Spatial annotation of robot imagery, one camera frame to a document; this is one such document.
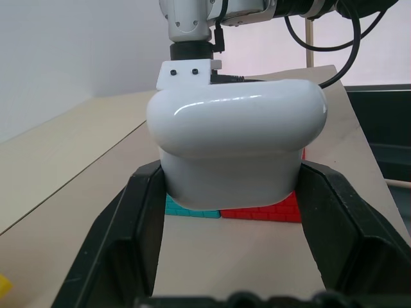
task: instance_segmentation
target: wooden table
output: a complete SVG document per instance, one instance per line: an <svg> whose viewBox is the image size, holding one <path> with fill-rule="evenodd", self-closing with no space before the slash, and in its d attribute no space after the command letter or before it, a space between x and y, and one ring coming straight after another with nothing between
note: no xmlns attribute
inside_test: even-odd
<svg viewBox="0 0 411 308"><path fill-rule="evenodd" d="M324 81L334 67L266 76ZM341 83L306 158L341 172L410 242ZM97 215L141 165L159 158L144 111L153 92L93 99L0 145L3 307L49 307ZM156 295L308 298L323 289L300 224L166 216Z"/></svg>

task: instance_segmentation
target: wooden pole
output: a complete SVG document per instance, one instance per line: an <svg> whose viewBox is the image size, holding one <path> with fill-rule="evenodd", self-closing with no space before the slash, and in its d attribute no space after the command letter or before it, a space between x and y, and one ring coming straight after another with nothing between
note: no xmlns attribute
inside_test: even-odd
<svg viewBox="0 0 411 308"><path fill-rule="evenodd" d="M306 43L308 45L314 45L314 27L313 22L305 19L306 21ZM314 67L314 52L306 50L307 67Z"/></svg>

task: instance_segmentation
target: yellow object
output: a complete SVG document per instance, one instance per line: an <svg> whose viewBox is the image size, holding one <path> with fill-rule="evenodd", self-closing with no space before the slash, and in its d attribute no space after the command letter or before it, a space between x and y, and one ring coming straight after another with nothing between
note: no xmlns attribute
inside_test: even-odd
<svg viewBox="0 0 411 308"><path fill-rule="evenodd" d="M6 277L0 274L0 299L2 299L2 297L4 297L12 287L12 283L8 281Z"/></svg>

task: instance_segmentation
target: red block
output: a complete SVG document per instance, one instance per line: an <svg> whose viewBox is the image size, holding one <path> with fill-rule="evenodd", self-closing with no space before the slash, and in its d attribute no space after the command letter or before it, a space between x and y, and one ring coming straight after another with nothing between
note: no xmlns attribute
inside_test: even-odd
<svg viewBox="0 0 411 308"><path fill-rule="evenodd" d="M238 212L237 213L237 218L239 218L239 219L252 219L251 213L247 213L247 212Z"/></svg>
<svg viewBox="0 0 411 308"><path fill-rule="evenodd" d="M305 159L305 154L304 149L302 159ZM287 199L275 205L249 209L221 210L220 214L224 218L285 221L289 223L301 222L301 215L294 192Z"/></svg>

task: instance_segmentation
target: teal block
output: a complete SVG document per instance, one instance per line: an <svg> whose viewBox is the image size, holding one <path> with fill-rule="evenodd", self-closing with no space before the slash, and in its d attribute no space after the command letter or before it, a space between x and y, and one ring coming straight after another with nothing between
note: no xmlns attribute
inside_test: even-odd
<svg viewBox="0 0 411 308"><path fill-rule="evenodd" d="M180 216L190 216L190 211L189 210L175 210L177 212L177 215Z"/></svg>
<svg viewBox="0 0 411 308"><path fill-rule="evenodd" d="M188 210L181 207L167 195L166 197L166 215L205 217L205 218L220 218L219 210Z"/></svg>
<svg viewBox="0 0 411 308"><path fill-rule="evenodd" d="M190 216L193 217L204 217L204 213L201 210L191 210Z"/></svg>
<svg viewBox="0 0 411 308"><path fill-rule="evenodd" d="M208 210L204 212L204 217L206 218L220 218L219 210Z"/></svg>

